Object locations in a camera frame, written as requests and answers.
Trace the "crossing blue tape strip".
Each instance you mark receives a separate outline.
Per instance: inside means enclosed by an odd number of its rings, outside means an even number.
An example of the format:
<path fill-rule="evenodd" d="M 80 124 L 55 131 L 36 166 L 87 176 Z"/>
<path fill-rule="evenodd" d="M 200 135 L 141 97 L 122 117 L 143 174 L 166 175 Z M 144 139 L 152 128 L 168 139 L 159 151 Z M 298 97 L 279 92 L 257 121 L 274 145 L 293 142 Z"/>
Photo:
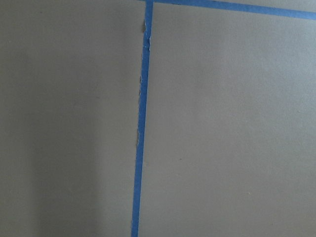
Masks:
<path fill-rule="evenodd" d="M 284 9 L 277 7 L 268 7 L 260 5 L 213 1 L 213 0 L 154 0 L 155 3 L 165 3 L 173 5 L 194 6 L 203 8 L 212 8 L 229 11 L 240 11 L 256 14 L 273 15 L 280 17 L 298 18 L 306 20 L 315 20 L 316 13 L 309 11 L 300 11 L 293 9 Z"/>

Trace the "long blue tape strip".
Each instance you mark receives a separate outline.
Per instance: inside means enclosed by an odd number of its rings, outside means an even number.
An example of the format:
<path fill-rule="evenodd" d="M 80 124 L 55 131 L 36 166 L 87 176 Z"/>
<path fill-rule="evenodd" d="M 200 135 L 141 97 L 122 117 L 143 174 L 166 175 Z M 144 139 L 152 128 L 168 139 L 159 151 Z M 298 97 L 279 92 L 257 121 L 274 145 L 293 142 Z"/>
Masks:
<path fill-rule="evenodd" d="M 132 205 L 132 220 L 131 220 L 131 236 L 137 237 L 139 231 L 140 204 L 141 204 L 141 187 L 142 187 L 142 170 L 143 170 L 143 155 L 146 127 L 146 109 L 147 109 L 147 92 L 148 92 L 148 77 L 150 65 L 150 40 L 152 32 L 153 6 L 152 0 L 145 1 L 145 16 L 144 24 L 145 31 L 143 33 L 142 47 L 142 63 L 141 76 L 139 87 L 139 110 L 138 110 L 138 140 L 135 157 L 135 174 L 134 174 L 134 190 L 133 190 L 133 205 Z"/>

